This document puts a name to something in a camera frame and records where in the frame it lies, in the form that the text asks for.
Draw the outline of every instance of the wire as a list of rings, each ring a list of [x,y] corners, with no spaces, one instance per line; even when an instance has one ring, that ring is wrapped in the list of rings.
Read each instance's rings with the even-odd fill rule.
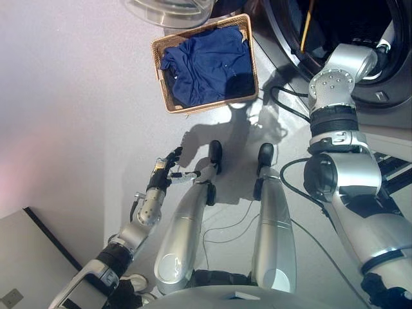
[[[129,220],[130,220],[130,222],[133,221],[133,214],[135,213],[137,204],[138,204],[138,201],[134,201],[133,204],[132,204],[132,206],[131,206],[130,214],[129,214]]]
[[[308,161],[309,158],[302,158],[302,159],[297,159],[297,160],[293,160],[290,161],[289,163],[285,164],[282,168],[280,173],[280,177],[281,177],[281,181],[284,183],[285,186],[287,186],[290,190],[294,191],[295,193],[297,193],[298,195],[307,198],[308,200],[310,200],[312,203],[315,203],[316,205],[318,205],[320,208],[322,208],[322,210],[324,211],[324,205],[316,200],[315,198],[311,197],[309,194],[306,194],[302,191],[300,191],[297,187],[294,187],[293,185],[291,185],[290,183],[287,182],[287,180],[285,179],[285,171],[288,167],[290,167],[291,165],[294,165],[296,163],[301,163],[301,162],[306,162]]]
[[[246,213],[243,215],[243,217],[238,221],[238,222],[236,222],[236,223],[234,223],[234,224],[232,224],[232,225],[228,225],[227,227],[215,227],[215,228],[213,228],[213,229],[208,229],[208,230],[206,230],[204,233],[203,233],[203,237],[202,237],[202,240],[201,240],[201,242],[202,242],[202,245],[203,245],[203,251],[205,251],[205,258],[206,258],[206,265],[207,265],[207,270],[209,270],[209,259],[207,258],[207,252],[206,252],[206,246],[205,246],[205,236],[206,236],[206,234],[207,233],[209,233],[210,231],[212,231],[212,230],[224,230],[224,229],[229,229],[229,228],[231,228],[231,227],[235,227],[236,225],[239,225],[240,223],[242,223],[244,220],[245,220],[245,218],[246,218],[246,216],[247,216],[247,214],[249,213],[249,210],[250,210],[250,208],[251,208],[251,206],[252,206],[252,204],[253,204],[253,201],[250,201],[250,204],[249,204],[249,206],[248,206],[248,208],[247,208],[247,211],[246,211]]]
[[[289,113],[292,113],[292,114],[294,114],[294,115],[296,115],[296,116],[298,116],[298,117],[302,118],[303,120],[310,123],[310,118],[309,117],[307,117],[306,115],[294,110],[293,108],[290,108],[289,106],[284,105],[282,102],[280,102],[278,99],[276,99],[274,94],[273,94],[273,90],[274,89],[282,90],[282,91],[285,91],[287,93],[290,93],[291,95],[296,95],[297,97],[299,97],[300,95],[304,95],[304,94],[303,93],[293,93],[293,91],[289,91],[289,90],[287,91],[287,89],[283,89],[283,88],[279,89],[279,88],[280,87],[277,87],[277,86],[273,86],[273,87],[270,88],[270,93],[269,94],[270,94],[270,97],[272,98],[272,100],[278,106],[280,106],[281,108],[287,110]]]
[[[329,259],[329,261],[332,263],[332,265],[336,268],[338,273],[341,275],[342,279],[346,282],[346,284],[350,287],[352,292],[359,298],[360,301],[364,303],[364,305],[370,309],[369,304],[364,300],[364,298],[356,291],[355,287],[350,283],[349,279],[345,276],[345,274],[342,272],[342,270],[339,268],[335,260],[329,255],[329,253],[326,251],[326,249],[322,246],[322,244],[316,239],[315,236],[313,236],[308,230],[306,230],[302,225],[300,225],[298,222],[296,222],[293,219],[290,219],[293,223],[295,223],[303,232],[307,233],[308,236],[316,243],[316,245],[319,246],[319,248],[325,253],[326,257]]]
[[[296,97],[302,97],[302,98],[307,98],[307,97],[309,97],[309,95],[308,95],[307,93],[295,92],[295,91],[293,91],[293,90],[289,90],[289,89],[286,89],[286,88],[281,87],[281,86],[272,86],[272,87],[270,88],[270,90],[272,90],[272,89],[277,89],[277,90],[280,90],[280,91],[284,91],[284,92],[287,92],[287,93],[289,93],[290,95],[294,95],[294,96],[296,96]]]
[[[247,232],[247,230],[249,229],[249,227],[252,225],[253,221],[259,216],[259,214],[257,214],[256,216],[253,217],[253,219],[251,219],[251,221],[249,222],[248,226],[245,228],[245,230],[239,235],[236,236],[235,238],[229,239],[229,240],[224,240],[224,241],[213,241],[213,240],[205,240],[206,243],[230,243],[231,241],[237,240],[238,238],[242,237],[244,235],[244,233]]]

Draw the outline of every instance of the wicker basket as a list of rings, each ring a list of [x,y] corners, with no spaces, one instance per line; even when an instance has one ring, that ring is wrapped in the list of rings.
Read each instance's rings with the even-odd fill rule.
[[[249,43],[255,92],[252,95],[248,95],[247,97],[231,98],[228,100],[222,100],[222,101],[212,102],[212,103],[203,104],[199,106],[194,106],[191,108],[183,108],[183,106],[174,105],[173,94],[171,92],[171,89],[167,87],[167,84],[164,79],[164,72],[160,69],[160,61],[162,60],[162,57],[164,56],[165,48],[172,47],[172,46],[178,46],[181,42],[190,38],[192,35],[200,33],[204,30],[213,30],[216,28],[224,28],[226,26],[234,26],[234,25],[239,26],[240,32],[243,34],[243,38],[248,40],[248,43]],[[220,106],[224,106],[230,103],[238,103],[238,102],[243,102],[247,100],[254,100],[258,96],[259,86],[258,86],[258,75],[256,72],[255,58],[254,58],[254,53],[253,53],[252,27],[250,25],[250,19],[247,14],[241,14],[241,15],[237,15],[234,17],[229,17],[229,18],[217,21],[215,23],[206,24],[204,26],[201,26],[195,29],[190,29],[184,32],[162,37],[161,39],[157,39],[153,41],[151,48],[152,48],[152,53],[153,53],[154,65],[156,66],[156,78],[159,80],[160,88],[162,89],[162,95],[165,101],[166,110],[170,113],[186,113],[186,114],[197,113],[200,111],[207,111],[212,108],[218,108]]]

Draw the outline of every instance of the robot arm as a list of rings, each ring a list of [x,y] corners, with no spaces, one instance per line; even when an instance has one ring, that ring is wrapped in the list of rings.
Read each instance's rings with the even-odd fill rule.
[[[182,148],[159,158],[153,169],[144,202],[137,208],[134,220],[113,238],[107,247],[69,282],[56,296],[49,309],[102,308],[108,296],[116,289],[120,277],[142,248],[148,235],[160,221],[163,200],[172,180],[170,168],[179,160]]]
[[[365,276],[362,287],[372,301],[377,286],[370,284],[372,274],[381,277],[380,286],[386,291],[412,292],[412,226],[404,217],[386,212],[376,200],[382,177],[359,131],[351,98],[355,83],[377,61],[370,48],[341,44],[311,80],[308,151],[312,157],[304,169],[305,189],[325,202],[345,249]]]

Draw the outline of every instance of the gray floor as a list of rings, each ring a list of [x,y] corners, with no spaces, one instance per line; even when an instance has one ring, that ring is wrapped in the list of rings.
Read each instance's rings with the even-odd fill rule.
[[[207,208],[203,229],[239,220],[250,203],[256,156],[277,146],[275,168],[308,156],[308,125],[267,104],[190,115],[166,113],[150,43],[163,30],[132,16],[118,1],[2,1],[0,9],[0,217],[31,206],[70,252],[85,263],[128,219],[158,156],[182,144],[184,168],[194,168],[212,139],[224,148],[219,204]],[[256,46],[259,86],[282,84]],[[280,96],[304,111],[294,97]],[[300,187],[303,166],[288,179]],[[153,284],[153,263],[169,218],[189,184],[168,190],[163,219],[130,272]],[[327,248],[352,283],[361,281],[331,225],[315,205],[286,191],[291,216]],[[411,190],[400,199],[410,206]],[[247,220],[209,239],[230,239]],[[227,245],[207,244],[212,269],[248,273],[255,225]],[[297,293],[336,308],[362,308],[312,240],[295,228]],[[199,249],[196,266],[205,268]]]

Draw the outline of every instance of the blue clothing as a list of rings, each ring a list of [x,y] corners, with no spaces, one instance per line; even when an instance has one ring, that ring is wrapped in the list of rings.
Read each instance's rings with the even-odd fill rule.
[[[191,107],[253,94],[249,45],[242,39],[239,27],[229,26],[166,48],[160,69],[170,71],[167,83],[177,101]]]

